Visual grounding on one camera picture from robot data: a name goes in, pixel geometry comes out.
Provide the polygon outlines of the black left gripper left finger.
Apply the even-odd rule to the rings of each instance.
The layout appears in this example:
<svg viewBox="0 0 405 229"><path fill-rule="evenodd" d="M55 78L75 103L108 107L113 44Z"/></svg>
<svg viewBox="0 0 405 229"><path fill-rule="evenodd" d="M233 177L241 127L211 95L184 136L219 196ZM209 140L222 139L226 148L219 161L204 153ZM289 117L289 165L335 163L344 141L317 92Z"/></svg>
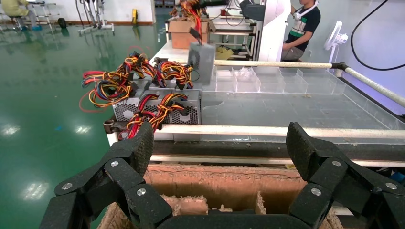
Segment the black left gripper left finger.
<svg viewBox="0 0 405 229"><path fill-rule="evenodd" d="M40 228L88 229L112 203L135 226L158 228L172 209L144 179L152 152L153 128L146 123L133 138L115 142L98 163L59 183Z"/></svg>

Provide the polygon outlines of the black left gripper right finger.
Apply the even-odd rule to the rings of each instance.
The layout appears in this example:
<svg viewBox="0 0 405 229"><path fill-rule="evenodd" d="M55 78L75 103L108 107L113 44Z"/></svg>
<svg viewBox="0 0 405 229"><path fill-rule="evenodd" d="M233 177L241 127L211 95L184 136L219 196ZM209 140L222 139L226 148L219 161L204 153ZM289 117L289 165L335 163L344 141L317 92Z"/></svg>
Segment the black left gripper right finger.
<svg viewBox="0 0 405 229"><path fill-rule="evenodd" d="M301 125L288 126L288 154L306 182L289 215L317 229L334 202L363 219L368 229L405 226L405 188L352 162L334 143L309 136Z"/></svg>

